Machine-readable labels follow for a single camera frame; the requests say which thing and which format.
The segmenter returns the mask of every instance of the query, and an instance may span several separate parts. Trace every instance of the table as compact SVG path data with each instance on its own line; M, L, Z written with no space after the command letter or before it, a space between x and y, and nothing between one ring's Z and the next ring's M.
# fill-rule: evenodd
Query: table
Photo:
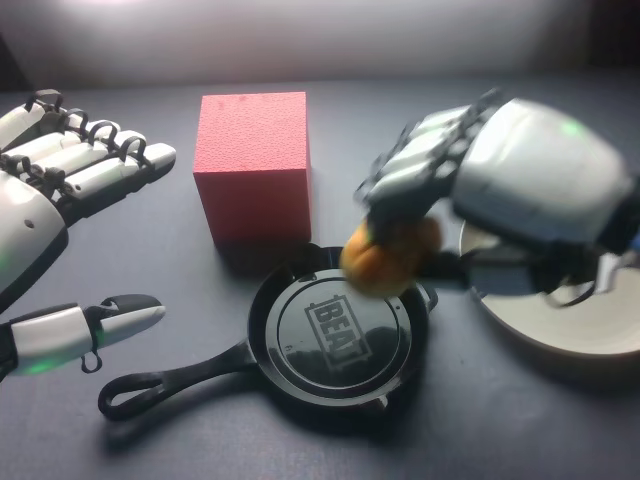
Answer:
M494 85L575 115L638 158L640 75L632 73L64 92L66 105L168 143L178 160L167 177L73 226L61 258L2 320L136 292L158 297L168 313L102 351L94 375L76 362L8 378L0 387L2 478L638 478L640 361L612 369L536 353L468 294L447 290L431 318L424 369L382 420L283 404L249 373L194 387L129 423L109 424L98 412L109 380L203 360L245 335L259 279L230 271L217 255L191 175L202 95L308 92L313 236L326 246L343 244L360 221L353 191L408 120ZM23 98L0 95L0 111ZM446 203L436 214L455 245L459 223Z

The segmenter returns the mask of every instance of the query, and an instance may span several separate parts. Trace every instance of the cast iron skillet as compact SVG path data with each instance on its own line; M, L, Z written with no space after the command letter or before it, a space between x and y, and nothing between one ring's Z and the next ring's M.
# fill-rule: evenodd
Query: cast iron skillet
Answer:
M196 365L117 378L98 408L109 420L127 420L191 385L255 367L303 402L386 407L420 363L437 296L416 286L400 297L364 297L338 268L340 251L309 244L272 272L251 306L246 340Z

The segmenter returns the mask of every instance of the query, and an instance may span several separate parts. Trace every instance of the plate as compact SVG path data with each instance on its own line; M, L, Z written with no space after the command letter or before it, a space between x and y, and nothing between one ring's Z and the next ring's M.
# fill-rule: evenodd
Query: plate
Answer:
M495 245L496 237L463 225L460 251ZM554 292L563 296L568 292ZM640 270L620 269L615 287L568 308L544 294L520 297L472 293L493 318L535 345L579 356L619 356L640 351Z

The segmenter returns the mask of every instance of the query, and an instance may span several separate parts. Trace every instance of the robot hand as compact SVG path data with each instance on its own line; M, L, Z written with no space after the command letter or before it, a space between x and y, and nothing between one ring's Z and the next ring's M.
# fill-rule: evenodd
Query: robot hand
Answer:
M44 101L49 96L54 103ZM40 91L0 118L0 313L58 258L69 227L161 178L175 163L170 146L147 146L136 132L89 122L85 112L61 104L59 92ZM0 371L44 371L42 365L95 352L164 315L152 297L108 300L117 316L104 306L84 312L64 306L1 325Z
M411 273L503 295L589 285L568 304L595 292L602 255L629 250L640 225L638 180L609 144L563 113L496 90L406 127L356 193L371 243L383 249L441 198L500 239L462 257L430 256Z

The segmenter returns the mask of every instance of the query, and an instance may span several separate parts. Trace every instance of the red cube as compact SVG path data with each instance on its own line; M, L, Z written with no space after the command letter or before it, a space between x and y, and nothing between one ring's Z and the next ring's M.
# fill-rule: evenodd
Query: red cube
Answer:
M310 173L304 92L202 97L193 175L217 245L309 241Z

